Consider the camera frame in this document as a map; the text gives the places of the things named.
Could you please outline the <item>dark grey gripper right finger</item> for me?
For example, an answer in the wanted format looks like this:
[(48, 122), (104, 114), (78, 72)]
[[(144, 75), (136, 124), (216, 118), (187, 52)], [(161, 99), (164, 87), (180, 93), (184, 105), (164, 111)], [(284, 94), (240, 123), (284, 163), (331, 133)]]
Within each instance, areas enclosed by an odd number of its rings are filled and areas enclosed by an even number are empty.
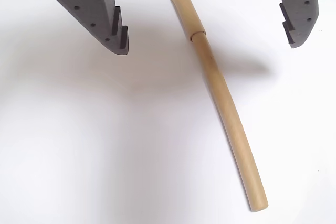
[(302, 46), (318, 19), (318, 0), (282, 0), (279, 6), (285, 18), (282, 25), (290, 47)]

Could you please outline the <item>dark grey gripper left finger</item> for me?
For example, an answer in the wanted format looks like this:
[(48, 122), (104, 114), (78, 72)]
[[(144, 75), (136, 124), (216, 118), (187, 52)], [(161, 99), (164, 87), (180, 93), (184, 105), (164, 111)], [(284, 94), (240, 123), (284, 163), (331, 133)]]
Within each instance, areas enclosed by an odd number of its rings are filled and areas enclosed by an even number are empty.
[(115, 0), (57, 0), (96, 40), (117, 55), (129, 52), (128, 27)]

